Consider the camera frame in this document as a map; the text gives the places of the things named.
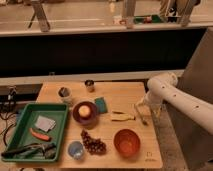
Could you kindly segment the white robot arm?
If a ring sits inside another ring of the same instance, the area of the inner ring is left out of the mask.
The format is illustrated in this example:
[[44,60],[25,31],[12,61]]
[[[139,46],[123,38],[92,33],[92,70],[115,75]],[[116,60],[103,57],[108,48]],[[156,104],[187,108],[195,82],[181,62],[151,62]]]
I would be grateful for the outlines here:
[[167,101],[213,135],[213,104],[179,90],[177,83],[178,78],[173,72],[153,76],[147,82],[148,92],[136,105],[156,109]]

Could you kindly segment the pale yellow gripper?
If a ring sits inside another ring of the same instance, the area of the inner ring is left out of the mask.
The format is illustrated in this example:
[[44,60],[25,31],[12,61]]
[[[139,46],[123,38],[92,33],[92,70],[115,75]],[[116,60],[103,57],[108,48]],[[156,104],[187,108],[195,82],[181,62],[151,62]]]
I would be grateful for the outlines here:
[[155,101],[141,99],[134,105],[134,107],[140,116],[144,116],[147,109],[150,109],[150,112],[156,116],[160,114],[160,104]]

